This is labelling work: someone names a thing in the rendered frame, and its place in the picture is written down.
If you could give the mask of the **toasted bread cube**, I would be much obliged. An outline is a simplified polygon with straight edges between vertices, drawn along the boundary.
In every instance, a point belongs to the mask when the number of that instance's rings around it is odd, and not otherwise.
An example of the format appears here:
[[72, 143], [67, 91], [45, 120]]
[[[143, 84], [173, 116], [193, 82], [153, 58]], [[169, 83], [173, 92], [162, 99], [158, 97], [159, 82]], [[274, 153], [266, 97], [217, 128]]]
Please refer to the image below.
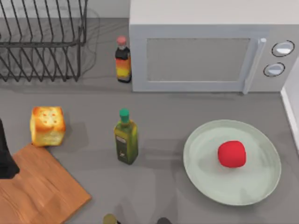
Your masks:
[[32, 144], [37, 147], [59, 146], [66, 131], [60, 106], [35, 106], [30, 118]]

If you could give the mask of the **pale microwave oven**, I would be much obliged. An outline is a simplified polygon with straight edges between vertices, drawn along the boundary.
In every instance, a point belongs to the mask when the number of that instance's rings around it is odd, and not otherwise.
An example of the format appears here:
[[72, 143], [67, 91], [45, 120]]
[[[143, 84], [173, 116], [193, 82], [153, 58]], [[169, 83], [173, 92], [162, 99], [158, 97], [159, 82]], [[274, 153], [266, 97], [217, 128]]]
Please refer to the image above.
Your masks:
[[[279, 92], [299, 57], [299, 0], [131, 0], [135, 92], [241, 92], [259, 38], [267, 42], [249, 92]], [[278, 42], [294, 51], [275, 57]], [[269, 64], [284, 72], [267, 77]]]

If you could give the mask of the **dark sauce bottle pink cap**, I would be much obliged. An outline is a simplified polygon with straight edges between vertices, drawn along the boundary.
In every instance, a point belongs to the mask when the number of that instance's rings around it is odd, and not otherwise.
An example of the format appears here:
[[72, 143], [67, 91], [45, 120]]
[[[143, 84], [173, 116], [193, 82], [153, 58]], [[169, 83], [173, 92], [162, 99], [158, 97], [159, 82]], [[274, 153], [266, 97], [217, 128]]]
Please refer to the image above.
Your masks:
[[115, 64], [117, 80], [122, 83], [130, 83], [132, 77], [131, 55], [127, 46], [127, 39], [121, 35], [117, 38], [116, 43]]

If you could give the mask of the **wooden cutting board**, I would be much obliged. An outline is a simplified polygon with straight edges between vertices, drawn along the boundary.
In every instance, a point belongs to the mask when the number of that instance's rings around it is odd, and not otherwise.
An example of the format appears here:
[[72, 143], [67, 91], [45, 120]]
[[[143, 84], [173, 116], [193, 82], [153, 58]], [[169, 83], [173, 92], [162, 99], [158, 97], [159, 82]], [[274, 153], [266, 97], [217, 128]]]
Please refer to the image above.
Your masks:
[[64, 224], [91, 200], [47, 149], [29, 144], [13, 158], [20, 172], [0, 180], [0, 224]]

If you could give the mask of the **small microwave knob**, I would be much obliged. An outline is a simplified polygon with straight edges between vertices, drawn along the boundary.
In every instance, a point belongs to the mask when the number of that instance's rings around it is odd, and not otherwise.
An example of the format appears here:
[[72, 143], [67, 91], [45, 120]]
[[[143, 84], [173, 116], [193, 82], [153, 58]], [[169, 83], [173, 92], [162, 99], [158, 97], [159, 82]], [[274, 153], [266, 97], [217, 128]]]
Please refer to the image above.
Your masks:
[[285, 70], [285, 65], [283, 63], [274, 63], [274, 64], [269, 64], [267, 65], [263, 73], [267, 77], [276, 77], [281, 75]]

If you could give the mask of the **olive round cap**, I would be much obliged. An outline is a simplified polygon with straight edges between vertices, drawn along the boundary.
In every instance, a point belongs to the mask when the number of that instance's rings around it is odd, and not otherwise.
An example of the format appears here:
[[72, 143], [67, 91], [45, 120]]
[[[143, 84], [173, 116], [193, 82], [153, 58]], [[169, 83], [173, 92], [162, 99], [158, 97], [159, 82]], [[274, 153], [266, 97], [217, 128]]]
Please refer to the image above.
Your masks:
[[102, 220], [103, 224], [118, 224], [117, 219], [113, 214], [106, 214]]

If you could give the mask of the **green oil bottle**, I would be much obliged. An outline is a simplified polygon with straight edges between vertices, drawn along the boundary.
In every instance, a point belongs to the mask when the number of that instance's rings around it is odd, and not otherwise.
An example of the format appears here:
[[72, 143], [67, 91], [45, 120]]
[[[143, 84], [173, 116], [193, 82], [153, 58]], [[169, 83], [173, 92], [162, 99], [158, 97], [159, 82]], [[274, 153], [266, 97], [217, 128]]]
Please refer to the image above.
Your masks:
[[128, 109], [120, 109], [119, 116], [120, 120], [114, 128], [117, 158], [131, 165], [138, 157], [138, 127], [130, 119]]

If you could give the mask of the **pale green plate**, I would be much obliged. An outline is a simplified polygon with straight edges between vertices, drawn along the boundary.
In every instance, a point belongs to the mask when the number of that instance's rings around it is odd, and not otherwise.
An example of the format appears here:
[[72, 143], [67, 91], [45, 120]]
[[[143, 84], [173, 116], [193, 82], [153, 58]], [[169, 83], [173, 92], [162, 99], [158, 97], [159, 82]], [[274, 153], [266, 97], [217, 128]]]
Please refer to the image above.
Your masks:
[[[247, 161], [240, 168], [226, 168], [217, 158], [218, 147], [240, 141]], [[257, 128], [236, 120], [214, 120], [196, 128], [187, 138], [183, 164], [195, 188], [226, 205], [245, 206], [268, 197], [278, 185], [281, 160], [269, 138]]]

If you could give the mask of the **large microwave knob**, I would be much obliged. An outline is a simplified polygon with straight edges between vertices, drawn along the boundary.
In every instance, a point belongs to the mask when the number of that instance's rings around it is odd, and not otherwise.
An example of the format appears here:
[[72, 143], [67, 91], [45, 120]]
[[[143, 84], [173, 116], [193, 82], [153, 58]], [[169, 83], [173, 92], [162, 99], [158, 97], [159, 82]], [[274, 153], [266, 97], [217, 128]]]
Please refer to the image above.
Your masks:
[[292, 41], [284, 41], [276, 43], [271, 52], [275, 57], [284, 57], [291, 54], [295, 49], [295, 44]]

